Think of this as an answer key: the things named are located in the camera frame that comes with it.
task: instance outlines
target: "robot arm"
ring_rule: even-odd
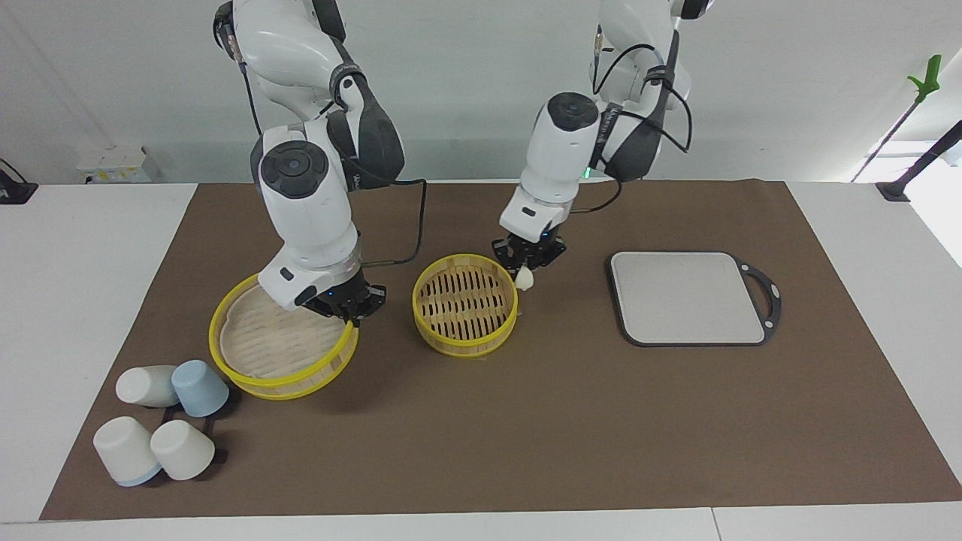
[[[593,69],[593,84],[598,85],[594,90],[602,104],[568,92],[541,109],[520,184],[499,221],[508,236],[492,242],[501,265],[518,273],[520,288],[533,284],[531,270],[547,266],[567,249],[558,231],[568,219],[586,167],[604,170],[618,182],[648,174],[660,149],[665,112],[671,108],[670,89],[687,93],[676,87],[675,27],[682,18],[701,17],[712,2],[602,1]],[[605,35],[613,47],[602,47]],[[596,81],[599,71],[605,75]],[[690,86],[687,74],[680,79]],[[567,116],[584,122],[570,130]]]
[[[361,269],[347,193],[387,186],[404,167],[400,138],[343,46],[334,0],[235,0],[215,36],[267,97],[302,122],[266,130],[251,171],[284,246],[259,282],[287,310],[357,323],[384,304]],[[333,101],[326,116],[322,104]]]

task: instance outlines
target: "black mount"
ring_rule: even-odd
[[[242,59],[237,58],[235,54],[235,46],[237,44],[231,42],[233,38],[234,2],[224,2],[214,13],[214,41],[218,47],[227,53],[227,56],[231,57],[231,60],[241,62]]]
[[[565,240],[558,236],[560,228],[558,225],[545,231],[536,243],[509,233],[507,239],[491,241],[494,257],[508,271],[517,271],[522,266],[532,270],[547,267],[568,249]]]
[[[30,200],[37,187],[33,182],[16,182],[0,169],[0,205],[22,205]]]
[[[908,183],[919,176],[926,167],[932,165],[932,162],[937,160],[939,156],[949,152],[959,141],[962,141],[962,120],[956,122],[941,139],[935,142],[899,180],[895,182],[878,182],[875,183],[875,187],[878,188],[887,201],[896,201],[899,203],[910,202],[911,200],[905,195],[905,187],[908,186]]]
[[[387,288],[368,284],[364,272],[358,270],[350,280],[315,296],[303,306],[325,318],[340,318],[359,326],[362,319],[384,306],[387,298]]]
[[[661,144],[662,129],[665,124],[665,113],[668,110],[668,102],[671,99],[671,91],[674,82],[674,70],[678,60],[678,47],[681,37],[675,31],[671,38],[671,49],[665,65],[654,67],[646,74],[646,83],[650,82],[653,87],[659,90],[658,103],[654,110],[644,121],[640,122],[628,134],[628,137],[621,143],[618,149],[612,154],[611,159],[604,164],[604,172],[608,176],[621,182],[640,180],[648,176],[655,158],[658,156],[658,148]],[[590,166],[598,168],[600,163],[601,151],[608,143],[608,134],[614,128],[621,108],[605,111],[606,116],[602,117],[601,130],[595,143],[595,155]]]
[[[331,38],[337,39],[341,43],[347,39],[344,31],[344,23],[341,20],[341,11],[338,10],[336,0],[313,0],[314,12],[320,29]]]

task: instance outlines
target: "white wall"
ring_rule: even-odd
[[[956,122],[962,120],[962,51],[942,59],[939,84],[942,89],[931,94],[896,133],[896,141],[936,141]],[[924,69],[916,77],[922,78]],[[905,100],[905,108],[913,99]]]
[[[866,168],[858,182],[892,182],[916,161],[915,157],[887,157],[884,152]],[[962,167],[950,167],[936,160],[905,190],[912,208],[946,249],[955,263],[962,266]]]
[[[146,145],[169,180],[247,179],[256,137],[211,37],[220,0],[0,4],[113,142]],[[517,176],[540,105],[590,89],[597,0],[340,4],[346,44],[404,138],[406,176]],[[957,0],[720,0],[682,28],[695,147],[666,149],[651,176],[843,175],[911,101],[904,76],[958,51],[960,17]],[[57,113],[42,81],[10,76],[29,66],[0,46],[0,153],[40,181],[72,179],[69,148],[89,130]],[[291,119],[258,105],[264,125]]]

